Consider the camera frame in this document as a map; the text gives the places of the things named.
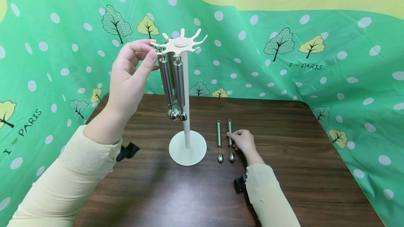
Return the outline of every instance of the hand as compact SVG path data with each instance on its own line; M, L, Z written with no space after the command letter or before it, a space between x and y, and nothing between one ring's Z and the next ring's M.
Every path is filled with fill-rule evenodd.
M248 130L238 130L233 133L228 132L227 136L234 141L233 147L241 150L247 159L247 165L264 163L255 148L254 136Z

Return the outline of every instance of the white pole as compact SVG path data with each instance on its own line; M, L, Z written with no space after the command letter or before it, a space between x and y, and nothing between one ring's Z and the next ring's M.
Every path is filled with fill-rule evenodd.
M188 78L188 52L183 51L180 53L182 60L182 67L184 73L184 96L185 96L185 106L183 111L187 114L188 119L184 123L184 134L185 134L185 148L191 148L191 115L189 114L189 78Z

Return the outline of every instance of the finger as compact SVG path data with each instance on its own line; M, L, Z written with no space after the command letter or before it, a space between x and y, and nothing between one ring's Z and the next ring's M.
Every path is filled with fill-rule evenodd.
M143 85L146 83L151 71L156 65L157 53L154 49L150 50L143 60L141 65L138 67L136 72L131 76L131 81L141 82Z

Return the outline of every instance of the black clamp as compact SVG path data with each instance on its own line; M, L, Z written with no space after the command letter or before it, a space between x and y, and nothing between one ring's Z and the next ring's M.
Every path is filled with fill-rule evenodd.
M245 182L247 179L247 174L243 174L241 177L234 179L234 189L236 190L236 193L241 193L244 191Z
M135 156L138 150L140 150L140 148L137 145L133 144L132 142L130 142L127 147L121 145L121 150L118 156L116 157L116 160L121 161L124 158L130 159L133 156Z

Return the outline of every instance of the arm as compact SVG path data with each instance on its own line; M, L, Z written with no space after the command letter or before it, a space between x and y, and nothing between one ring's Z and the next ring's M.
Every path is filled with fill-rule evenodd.
M144 62L135 70L138 58ZM156 58L150 40L122 47L112 66L108 104L77 129L59 158L32 185L9 227L73 226L98 183L112 171L124 127L143 97Z
M247 130L229 133L236 150L247 159L247 188L250 203L262 227L300 227L292 207L282 192L274 171L255 149L254 137Z

